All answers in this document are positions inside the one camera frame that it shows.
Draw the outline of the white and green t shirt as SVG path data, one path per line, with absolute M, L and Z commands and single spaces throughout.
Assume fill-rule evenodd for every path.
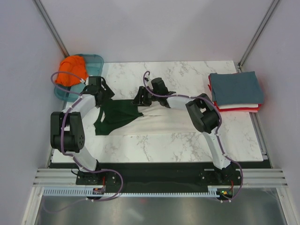
M 169 109 L 155 102 L 136 106 L 132 100 L 110 99 L 100 107 L 96 135 L 161 135 L 197 132 L 187 110 Z

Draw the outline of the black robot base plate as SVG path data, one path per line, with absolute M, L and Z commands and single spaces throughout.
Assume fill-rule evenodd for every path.
M 116 192 L 204 191 L 208 186 L 239 186 L 232 181 L 220 184 L 212 163 L 100 163 L 101 173 L 78 172 L 77 185 L 104 185 Z

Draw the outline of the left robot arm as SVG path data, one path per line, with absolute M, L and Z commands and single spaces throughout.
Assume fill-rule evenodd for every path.
M 50 116 L 50 143 L 53 149 L 70 157 L 80 170 L 87 172 L 87 180 L 99 184 L 103 173 L 97 169 L 98 161 L 85 146 L 83 118 L 93 108 L 100 107 L 114 96 L 106 80 L 101 76 L 90 76 L 88 84 L 78 93 L 76 101 L 60 112 Z

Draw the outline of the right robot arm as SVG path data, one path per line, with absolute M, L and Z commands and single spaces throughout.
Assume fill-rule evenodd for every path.
M 150 79 L 144 75 L 143 86 L 140 86 L 132 104 L 151 106 L 157 101 L 161 106 L 170 109 L 187 110 L 193 126 L 204 135 L 212 155 L 215 167 L 215 180 L 219 184 L 229 181 L 236 185 L 243 183 L 243 171 L 240 164 L 231 159 L 225 151 L 219 129 L 222 117 L 206 94 L 196 97 L 177 94 L 169 91 L 162 78 Z

